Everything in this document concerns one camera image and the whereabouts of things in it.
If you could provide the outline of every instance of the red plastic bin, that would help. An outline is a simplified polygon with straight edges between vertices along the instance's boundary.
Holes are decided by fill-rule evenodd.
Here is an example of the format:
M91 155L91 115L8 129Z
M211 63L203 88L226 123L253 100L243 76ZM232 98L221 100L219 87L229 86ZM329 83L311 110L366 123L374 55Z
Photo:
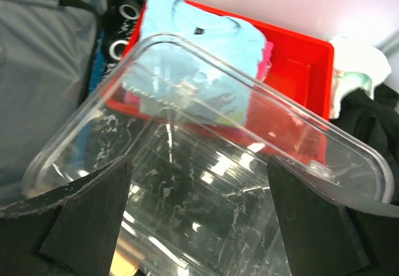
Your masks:
M258 28L266 39L274 44L272 68L265 83L318 116L329 119L334 60L334 48L329 42L195 2L187 0L186 2L220 16L244 19ZM137 22L125 54L138 41L140 25L141 18Z

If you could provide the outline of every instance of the white cloth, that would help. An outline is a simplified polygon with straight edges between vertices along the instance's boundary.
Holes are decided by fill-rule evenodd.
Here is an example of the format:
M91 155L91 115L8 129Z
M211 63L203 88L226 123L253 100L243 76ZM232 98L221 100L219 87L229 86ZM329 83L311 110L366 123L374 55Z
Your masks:
M363 42L335 37L330 118L339 117L342 99L361 88L374 99L374 89L392 72L385 55Z

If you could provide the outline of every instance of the pink cloth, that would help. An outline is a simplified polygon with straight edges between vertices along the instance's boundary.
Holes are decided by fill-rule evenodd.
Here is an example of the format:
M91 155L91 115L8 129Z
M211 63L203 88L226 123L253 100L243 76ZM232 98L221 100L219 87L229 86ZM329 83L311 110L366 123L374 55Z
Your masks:
M266 42L266 46L263 49L263 60L258 64L256 80L263 82L267 77L267 73L270 68L270 58L272 57L272 49L274 44L272 42ZM139 105L140 97L135 95L133 92L126 91L123 101L129 105Z

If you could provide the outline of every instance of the red tray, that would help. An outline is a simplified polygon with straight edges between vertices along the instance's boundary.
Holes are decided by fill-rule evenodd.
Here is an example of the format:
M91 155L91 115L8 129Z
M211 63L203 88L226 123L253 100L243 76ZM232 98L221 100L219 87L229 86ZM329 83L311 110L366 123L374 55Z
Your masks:
M248 19L195 2L186 2L221 16L235 16L244 19L257 27L266 36L267 40L274 44L271 57L272 68L267 75L265 83L322 118L326 120L329 119L330 88L334 58L334 48L332 45L328 42L288 31L264 22ZM132 34L129 45L125 49L124 55L127 54L139 39L140 26L144 12L145 9L142 11L142 15L137 22L136 29ZM106 104L119 112L137 117L149 118L142 115L137 107L124 103L123 94L124 92L115 92L106 101ZM279 120L279 125L284 125L284 121L282 120L286 119L287 115L281 115L281 109L270 104L269 114L273 116L273 119L265 120L260 113L260 107L262 107L262 103L258 103L256 98L252 97L247 115L247 129L261 135L272 145L280 147L281 150L288 152L296 160L304 163L311 159L315 159L321 163L325 162L327 142L325 138L322 138L324 136L320 137L320 134L313 128L305 129L305 126L294 127L292 123L287 121L287 126L289 126L280 130L281 133L278 136L279 140L275 140L273 137L270 137L267 132L272 128L276 120ZM204 132L204 130L198 128L198 126L193 125L191 127L194 131L200 133ZM237 144L248 146L253 143L253 138L247 136L245 132L234 131L231 128L223 126L212 126L211 128L217 129L217 133ZM211 136L212 134L206 131L204 135ZM281 141L281 138L284 138L283 136L286 137L284 142ZM268 147L265 147L263 152L276 153L272 152Z

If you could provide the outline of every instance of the black cloth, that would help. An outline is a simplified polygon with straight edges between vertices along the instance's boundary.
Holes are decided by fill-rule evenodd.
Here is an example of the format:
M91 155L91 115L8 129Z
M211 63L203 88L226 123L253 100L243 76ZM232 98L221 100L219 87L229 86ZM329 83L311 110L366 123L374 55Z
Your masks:
M374 100L358 89L341 104L340 116L331 122L377 150L389 164L395 180L392 203L399 205L399 114L395 106L399 94L382 84Z

